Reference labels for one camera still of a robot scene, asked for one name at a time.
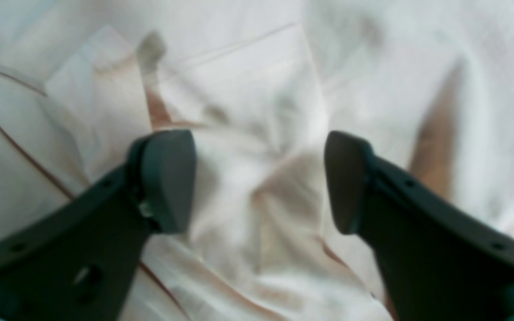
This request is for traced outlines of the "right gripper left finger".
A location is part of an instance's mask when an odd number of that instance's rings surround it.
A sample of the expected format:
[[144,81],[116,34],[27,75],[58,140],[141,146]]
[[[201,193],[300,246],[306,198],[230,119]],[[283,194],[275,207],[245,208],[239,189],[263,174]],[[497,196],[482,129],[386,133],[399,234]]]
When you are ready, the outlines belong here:
[[187,230],[196,168],[190,130],[145,136],[74,201],[0,240],[0,320],[115,321],[150,236]]

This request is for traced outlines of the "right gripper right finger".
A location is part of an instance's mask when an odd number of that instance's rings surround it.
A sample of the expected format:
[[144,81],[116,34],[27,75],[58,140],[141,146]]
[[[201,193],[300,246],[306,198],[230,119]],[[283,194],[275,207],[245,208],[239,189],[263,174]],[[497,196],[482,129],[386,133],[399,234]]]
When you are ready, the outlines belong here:
[[514,239],[357,136],[331,131],[324,167],[335,227],[373,250],[400,321],[514,321]]

